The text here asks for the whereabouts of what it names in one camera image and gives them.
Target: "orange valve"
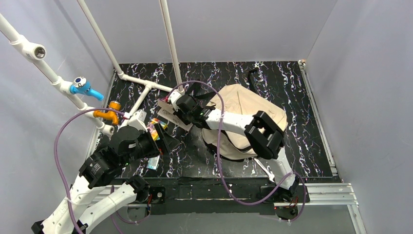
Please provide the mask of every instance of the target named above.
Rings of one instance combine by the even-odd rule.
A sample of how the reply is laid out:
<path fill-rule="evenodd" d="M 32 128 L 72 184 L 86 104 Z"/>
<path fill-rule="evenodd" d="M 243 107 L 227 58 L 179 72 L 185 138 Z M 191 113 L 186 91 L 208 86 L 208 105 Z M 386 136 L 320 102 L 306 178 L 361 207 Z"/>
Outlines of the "orange valve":
<path fill-rule="evenodd" d="M 117 101 L 111 101 L 109 104 L 109 108 L 114 109 L 114 110 L 120 110 L 120 103 Z M 117 118 L 117 114 L 113 111 L 108 111 L 108 112 L 101 112 L 101 111 L 93 111 L 93 117 L 102 117 L 106 120 L 112 120 L 112 124 L 118 125 L 119 119 Z"/>

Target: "marble pattern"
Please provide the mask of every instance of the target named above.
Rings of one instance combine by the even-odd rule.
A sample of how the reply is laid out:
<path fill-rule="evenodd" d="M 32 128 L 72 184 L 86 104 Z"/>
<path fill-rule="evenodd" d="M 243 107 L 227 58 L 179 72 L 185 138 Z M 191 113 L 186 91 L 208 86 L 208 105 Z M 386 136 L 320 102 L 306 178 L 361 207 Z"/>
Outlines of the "marble pattern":
<path fill-rule="evenodd" d="M 155 81 L 169 87 L 176 85 L 170 63 L 122 64 L 121 67 L 132 77 Z M 253 75 L 253 78 L 258 94 L 280 106 L 287 113 L 286 154 L 293 170 L 305 177 L 332 176 L 297 62 L 192 62 L 181 63 L 180 68 L 183 81 L 199 79 L 217 90 L 234 83 L 248 87 L 247 72 L 257 68 L 258 73 Z M 201 93 L 209 92 L 206 87 L 202 88 L 205 91 Z M 121 111 L 129 111 L 142 91 L 142 85 L 120 80 L 116 76 L 109 100 L 120 102 Z M 145 98 L 140 109 L 143 108 L 148 113 L 146 122 L 158 117 L 157 99 L 164 98 L 166 94 L 163 91 L 152 90 Z M 134 174 L 143 177 L 218 177 L 214 152 L 210 152 L 205 146 L 201 130 L 194 126 L 190 132 L 186 132 L 169 122 L 168 126 L 169 134 L 181 141 L 178 148 L 169 156 L 164 155 L 161 158 L 157 171 L 147 169 L 148 160 L 142 159 L 127 166 L 122 177 Z M 271 162 L 263 159 L 262 162 L 268 169 L 271 168 Z M 254 161 L 247 159 L 244 162 L 223 160 L 223 170 L 226 177 L 265 176 Z"/>

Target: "purple cable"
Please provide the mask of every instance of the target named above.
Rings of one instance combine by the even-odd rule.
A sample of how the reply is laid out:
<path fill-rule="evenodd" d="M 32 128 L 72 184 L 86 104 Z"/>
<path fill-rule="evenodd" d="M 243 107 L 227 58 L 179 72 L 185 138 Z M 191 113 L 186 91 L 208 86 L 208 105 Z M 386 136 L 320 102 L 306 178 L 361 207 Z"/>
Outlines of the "purple cable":
<path fill-rule="evenodd" d="M 220 147 L 219 147 L 219 145 L 220 145 L 219 142 L 220 142 L 220 140 L 221 140 L 221 130 L 222 130 L 222 125 L 223 125 L 223 116 L 224 116 L 224 106 L 225 106 L 225 105 L 224 105 L 224 99 L 223 99 L 222 96 L 218 93 L 218 91 L 217 91 L 216 89 L 214 89 L 212 86 L 208 85 L 207 83 L 202 82 L 202 81 L 199 81 L 199 80 L 189 80 L 189 81 L 185 81 L 185 82 L 182 82 L 182 83 L 176 85 L 176 86 L 170 91 L 170 93 L 167 95 L 167 99 L 169 98 L 170 94 L 171 94 L 175 89 L 177 89 L 179 86 L 184 85 L 184 84 L 187 84 L 187 83 L 200 83 L 200 84 L 206 85 L 206 86 L 208 86 L 210 89 L 212 89 L 212 90 L 217 94 L 217 96 L 219 97 L 219 99 L 221 100 L 222 109 L 221 109 L 221 118 L 220 118 L 219 127 L 218 127 L 217 164 L 218 164 L 218 171 L 219 171 L 219 174 L 220 174 L 220 177 L 221 177 L 222 184 L 223 184 L 225 190 L 228 192 L 229 196 L 230 196 L 232 199 L 234 199 L 236 202 L 238 202 L 238 203 L 240 203 L 240 204 L 242 204 L 242 205 L 246 205 L 246 206 L 258 205 L 258 204 L 264 202 L 265 200 L 267 200 L 270 196 L 272 196 L 273 193 L 275 193 L 275 191 L 279 188 L 279 186 L 284 182 L 285 179 L 287 179 L 290 175 L 295 174 L 295 175 L 298 176 L 298 178 L 300 179 L 300 181 L 301 181 L 301 183 L 302 183 L 302 186 L 304 187 L 304 199 L 303 199 L 303 202 L 302 202 L 302 208 L 300 209 L 300 212 L 297 214 L 297 216 L 296 216 L 295 218 L 293 218 L 293 219 L 290 220 L 290 221 L 295 221 L 295 220 L 301 215 L 302 211 L 304 210 L 304 205 L 305 205 L 305 202 L 306 202 L 305 199 L 306 199 L 306 194 L 307 194 L 306 191 L 305 191 L 304 180 L 302 179 L 302 177 L 301 177 L 297 172 L 292 172 L 292 173 L 286 174 L 286 175 L 281 179 L 281 181 L 277 184 L 277 186 L 275 186 L 275 188 L 274 188 L 267 196 L 265 196 L 263 199 L 261 199 L 261 200 L 259 200 L 259 201 L 255 201 L 255 202 L 243 202 L 243 201 L 239 200 L 238 198 L 236 198 L 236 197 L 231 193 L 231 191 L 229 190 L 229 188 L 228 188 L 228 186 L 227 186 L 227 184 L 226 184 L 226 182 L 225 182 L 224 175 L 223 175 L 223 173 L 222 173 L 222 165 L 221 165 L 221 157 L 220 157 L 221 155 L 220 155 Z"/>
<path fill-rule="evenodd" d="M 111 193 L 113 193 L 114 190 L 115 190 L 115 187 L 112 185 L 112 187 L 111 187 Z M 149 215 L 147 215 L 145 218 L 143 218 L 143 219 L 141 219 L 141 220 L 138 220 L 138 221 L 130 221 L 130 220 L 126 220 L 125 218 L 123 218 L 122 216 L 120 216 L 119 211 L 116 211 L 115 214 L 116 214 L 116 216 L 117 216 L 120 220 L 122 220 L 124 223 L 128 223 L 128 224 L 138 224 L 138 223 L 140 223 L 140 222 L 142 222 L 142 221 L 145 221 L 145 220 L 148 219 L 148 217 L 150 216 L 150 214 L 149 214 Z M 113 221 L 113 224 L 116 226 L 115 220 L 114 220 L 114 218 L 113 218 L 113 215 L 111 215 L 111 219 L 112 219 L 112 221 Z"/>
<path fill-rule="evenodd" d="M 66 126 L 69 125 L 70 122 L 72 122 L 77 117 L 79 117 L 79 116 L 81 116 L 85 113 L 91 112 L 91 111 L 113 111 L 113 112 L 116 112 L 116 113 L 120 114 L 121 116 L 124 115 L 123 112 L 120 112 L 120 111 L 117 111 L 117 110 L 114 110 L 114 109 L 110 109 L 110 108 L 93 108 L 93 109 L 90 109 L 90 110 L 85 110 L 85 111 L 81 111 L 81 112 L 77 113 L 76 115 L 71 117 L 68 121 L 66 121 L 66 123 L 64 123 L 64 125 L 60 128 L 60 130 L 57 133 L 57 136 L 55 138 L 53 153 L 55 155 L 55 163 L 56 163 L 57 170 L 59 171 L 59 175 L 62 178 L 63 185 L 64 185 L 65 191 L 66 191 L 66 196 L 69 200 L 71 199 L 70 198 L 70 189 L 69 189 L 69 185 L 67 184 L 66 177 L 63 174 L 62 167 L 60 166 L 60 163 L 59 163 L 59 157 L 57 156 L 57 144 L 59 142 L 60 135 L 62 134 L 62 132 L 66 128 Z M 82 230 L 80 229 L 80 227 L 77 224 L 77 221 L 75 219 L 75 214 L 73 213 L 73 208 L 72 208 L 71 202 L 67 201 L 67 207 L 69 209 L 70 219 L 72 220 L 72 223 L 73 223 L 77 233 L 78 234 L 83 234 Z"/>

